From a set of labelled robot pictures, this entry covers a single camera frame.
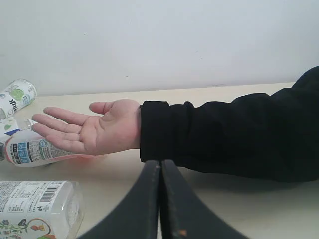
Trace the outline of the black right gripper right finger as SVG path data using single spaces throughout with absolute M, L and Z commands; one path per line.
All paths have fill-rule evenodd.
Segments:
M 212 212 L 171 160 L 161 163 L 160 224 L 163 239 L 246 239 Z

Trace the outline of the person's open bare hand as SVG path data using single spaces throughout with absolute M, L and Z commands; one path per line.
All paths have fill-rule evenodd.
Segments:
M 34 114 L 32 130 L 55 147 L 81 155 L 105 155 L 140 148 L 141 109 L 134 100 L 94 102 L 95 116 L 46 107 Z

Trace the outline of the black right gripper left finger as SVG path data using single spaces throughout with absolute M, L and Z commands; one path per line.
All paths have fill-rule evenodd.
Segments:
M 81 239 L 155 239 L 158 233 L 160 163 L 145 163 L 124 199 Z

